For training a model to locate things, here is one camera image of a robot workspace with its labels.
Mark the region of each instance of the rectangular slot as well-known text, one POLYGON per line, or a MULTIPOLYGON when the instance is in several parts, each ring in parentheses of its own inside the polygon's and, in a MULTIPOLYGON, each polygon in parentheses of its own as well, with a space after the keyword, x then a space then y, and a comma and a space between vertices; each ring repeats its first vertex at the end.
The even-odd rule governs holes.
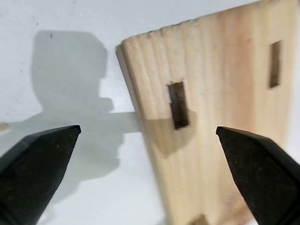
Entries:
POLYGON ((188 110, 183 82, 168 85, 170 106, 175 130, 189 125, 188 110))
POLYGON ((279 85, 280 79, 280 57, 281 41, 271 44, 271 70, 270 70, 270 88, 279 85))

